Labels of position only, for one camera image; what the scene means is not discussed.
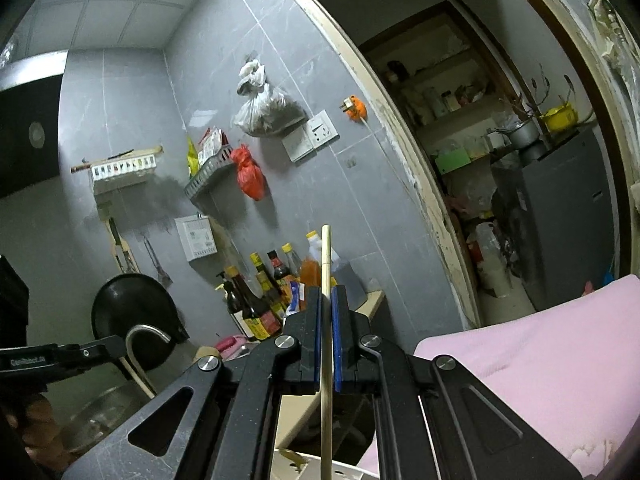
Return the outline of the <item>person's left hand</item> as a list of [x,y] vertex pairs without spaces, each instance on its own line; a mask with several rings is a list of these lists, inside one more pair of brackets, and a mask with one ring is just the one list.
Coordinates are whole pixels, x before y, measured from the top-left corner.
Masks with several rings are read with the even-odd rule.
[[26,454],[36,466],[56,474],[70,466],[72,458],[64,448],[61,429],[45,396],[40,393],[29,396],[28,401],[6,408],[4,416],[17,431]]

